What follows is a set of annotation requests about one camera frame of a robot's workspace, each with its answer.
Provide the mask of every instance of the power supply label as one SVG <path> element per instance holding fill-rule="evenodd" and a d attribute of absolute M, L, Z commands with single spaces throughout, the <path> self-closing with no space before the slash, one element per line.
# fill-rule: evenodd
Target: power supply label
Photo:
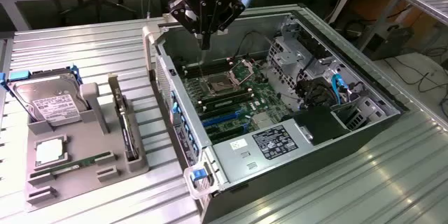
<path fill-rule="evenodd" d="M 48 122 L 58 122 L 79 116 L 76 104 L 70 94 L 35 100 L 34 104 Z"/>
<path fill-rule="evenodd" d="M 264 157 L 270 160 L 299 148 L 283 125 L 252 135 L 252 137 Z"/>

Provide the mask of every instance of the floor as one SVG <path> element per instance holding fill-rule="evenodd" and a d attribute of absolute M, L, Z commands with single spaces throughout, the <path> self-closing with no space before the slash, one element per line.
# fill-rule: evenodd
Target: floor
<path fill-rule="evenodd" d="M 168 1 L 170 0 L 151 0 L 151 13 L 152 17 L 162 16 L 163 13 L 167 13 Z M 335 5 L 335 0 L 254 0 L 251 6 L 272 6 L 272 5 L 284 5 L 284 4 L 298 4 L 304 3 L 315 13 L 323 17 L 327 13 L 331 12 L 331 4 Z M 63 10 L 74 8 L 78 6 L 76 0 L 60 0 Z M 124 5 L 131 9 L 136 10 L 138 13 L 142 13 L 142 0 L 124 0 Z M 62 17 L 59 16 L 58 6 L 55 1 L 27 1 L 19 2 L 19 8 L 31 24 L 34 29 L 44 29 L 64 26 L 62 24 Z M 102 23 L 124 21 L 132 19 L 132 14 L 123 10 L 116 10 L 110 6 L 103 6 L 102 11 Z M 67 16 L 67 26 L 86 25 L 98 23 L 95 7 L 80 9 L 78 12 L 71 13 Z M 0 6 L 0 32 L 14 31 L 15 27 L 11 23 L 11 20 L 7 16 L 4 9 Z"/>

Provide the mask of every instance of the hard drive label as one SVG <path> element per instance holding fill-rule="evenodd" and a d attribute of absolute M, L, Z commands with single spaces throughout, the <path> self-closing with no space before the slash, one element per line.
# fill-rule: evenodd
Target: hard drive label
<path fill-rule="evenodd" d="M 35 100 L 34 104 L 48 122 L 58 122 L 79 116 L 79 111 L 70 94 Z"/>
<path fill-rule="evenodd" d="M 270 160 L 299 148 L 283 125 L 252 135 L 252 137 L 264 157 Z"/>

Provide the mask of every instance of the ribbed metal surface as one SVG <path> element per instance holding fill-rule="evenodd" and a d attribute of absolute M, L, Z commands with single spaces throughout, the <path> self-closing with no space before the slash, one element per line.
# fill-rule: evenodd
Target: ribbed metal surface
<path fill-rule="evenodd" d="M 146 71 L 142 20 L 16 33 L 11 70 L 76 64 L 84 83 L 96 82 L 100 104 L 112 102 L 107 74 L 119 74 L 136 110 L 151 171 L 42 210 L 24 209 L 27 113 L 6 95 L 0 132 L 0 222 L 199 223 Z"/>
<path fill-rule="evenodd" d="M 407 0 L 442 23 L 448 25 L 448 0 Z"/>

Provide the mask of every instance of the blue latch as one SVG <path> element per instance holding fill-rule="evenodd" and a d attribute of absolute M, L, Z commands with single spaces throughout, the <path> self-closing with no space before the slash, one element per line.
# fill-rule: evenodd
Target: blue latch
<path fill-rule="evenodd" d="M 70 70 L 72 71 L 72 73 L 76 77 L 78 83 L 83 84 L 82 76 L 79 75 L 79 68 L 75 64 L 71 65 Z"/>
<path fill-rule="evenodd" d="M 26 80 L 30 77 L 30 71 L 28 70 L 22 70 L 22 71 L 15 71 L 11 72 L 10 74 L 10 81 L 20 81 Z"/>
<path fill-rule="evenodd" d="M 0 73 L 0 85 L 2 85 L 2 87 L 4 87 L 6 90 L 8 90 L 7 74 L 6 73 Z"/>
<path fill-rule="evenodd" d="M 206 168 L 194 170 L 194 171 L 191 172 L 190 177 L 191 177 L 191 180 L 192 180 L 192 181 L 198 181 L 198 180 L 200 180 L 200 179 L 203 179 L 203 178 L 207 178 L 207 171 L 206 171 Z"/>
<path fill-rule="evenodd" d="M 174 103 L 174 113 L 178 113 L 178 107 L 179 107 L 179 103 L 175 102 L 175 103 Z"/>

